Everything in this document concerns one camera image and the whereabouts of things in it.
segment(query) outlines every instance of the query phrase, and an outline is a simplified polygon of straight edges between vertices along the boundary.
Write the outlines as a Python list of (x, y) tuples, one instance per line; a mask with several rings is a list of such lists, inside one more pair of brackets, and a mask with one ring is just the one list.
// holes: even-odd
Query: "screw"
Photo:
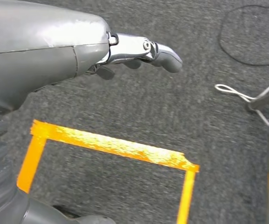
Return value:
[(151, 49), (151, 44), (148, 41), (145, 41), (143, 44), (145, 50), (150, 50)]

